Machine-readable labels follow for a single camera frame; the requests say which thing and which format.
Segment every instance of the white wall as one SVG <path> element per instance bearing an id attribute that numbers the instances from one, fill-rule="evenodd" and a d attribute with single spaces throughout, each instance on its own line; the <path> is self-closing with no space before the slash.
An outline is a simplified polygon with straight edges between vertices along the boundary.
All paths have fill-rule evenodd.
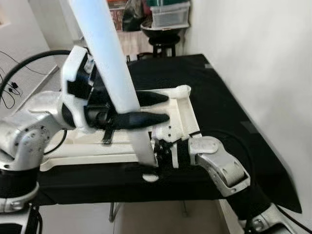
<path id="1" fill-rule="evenodd" d="M 50 50 L 27 0 L 0 0 L 1 18 L 4 24 L 0 25 L 0 50 L 6 52 L 17 61 L 22 61 L 31 55 Z M 16 63 L 0 53 L 0 67 L 7 73 Z M 29 65 L 41 73 L 49 73 L 56 66 L 53 58 L 41 59 Z M 7 110 L 1 100 L 0 117 L 8 115 L 18 108 L 32 91 L 44 80 L 45 76 L 22 69 L 14 76 L 15 81 L 23 90 L 22 97 L 14 96 L 15 106 Z M 3 97 L 8 105 L 13 104 L 6 94 Z"/>
<path id="2" fill-rule="evenodd" d="M 73 38 L 59 0 L 30 0 L 29 4 L 51 50 L 72 49 Z"/>
<path id="3" fill-rule="evenodd" d="M 192 4 L 186 53 L 204 53 L 273 147 L 299 193 L 290 213 L 312 228 L 312 1 Z"/>
<path id="4" fill-rule="evenodd" d="M 69 32 L 72 35 L 72 39 L 80 40 L 82 38 L 82 32 L 79 28 L 79 25 L 77 23 L 77 20 L 74 16 L 74 13 L 72 11 L 72 8 L 69 5 L 68 0 L 59 0 L 60 5 L 63 10 L 64 19 L 66 21 L 67 27 Z"/>

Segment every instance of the storage box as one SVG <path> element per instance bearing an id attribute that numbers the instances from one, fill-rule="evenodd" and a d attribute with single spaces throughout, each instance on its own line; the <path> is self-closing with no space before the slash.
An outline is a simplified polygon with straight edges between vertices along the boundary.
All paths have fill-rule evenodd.
<path id="1" fill-rule="evenodd" d="M 151 7 L 152 27 L 160 28 L 171 25 L 188 24 L 190 2 Z"/>
<path id="2" fill-rule="evenodd" d="M 171 4 L 177 4 L 187 2 L 188 0 L 146 0 L 148 6 L 165 6 Z"/>

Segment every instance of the black cloth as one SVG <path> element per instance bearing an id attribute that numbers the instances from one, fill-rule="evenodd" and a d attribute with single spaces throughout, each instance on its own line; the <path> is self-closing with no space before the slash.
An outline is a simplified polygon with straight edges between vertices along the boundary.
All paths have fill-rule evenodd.
<path id="1" fill-rule="evenodd" d="M 289 176 L 263 137 L 229 92 L 222 79 L 206 68 L 203 55 L 154 58 L 128 64 L 137 90 L 192 88 L 191 103 L 203 136 L 219 138 L 226 150 L 249 171 L 245 151 L 231 137 L 212 132 L 220 129 L 244 139 L 250 147 L 256 180 L 276 204 L 301 212 Z M 137 163 L 58 166 L 40 173 L 38 204 L 135 202 L 222 198 L 206 171 L 200 167 L 174 170 L 158 182 L 141 178 Z"/>

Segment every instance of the tiled floor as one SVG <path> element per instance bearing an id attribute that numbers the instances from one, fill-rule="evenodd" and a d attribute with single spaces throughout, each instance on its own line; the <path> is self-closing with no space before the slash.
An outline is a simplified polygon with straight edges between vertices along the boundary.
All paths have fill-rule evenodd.
<path id="1" fill-rule="evenodd" d="M 119 203 L 115 223 L 109 203 L 41 207 L 44 234 L 224 234 L 214 201 Z"/>

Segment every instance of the black stool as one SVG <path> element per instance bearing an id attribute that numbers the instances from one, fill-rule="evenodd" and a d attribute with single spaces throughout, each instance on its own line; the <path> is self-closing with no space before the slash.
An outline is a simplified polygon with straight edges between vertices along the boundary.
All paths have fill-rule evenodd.
<path id="1" fill-rule="evenodd" d="M 176 56 L 176 44 L 180 41 L 178 35 L 150 38 L 148 42 L 153 46 L 153 57 L 157 58 L 158 49 L 161 49 L 160 57 L 167 57 L 167 49 L 171 49 L 172 57 Z"/>

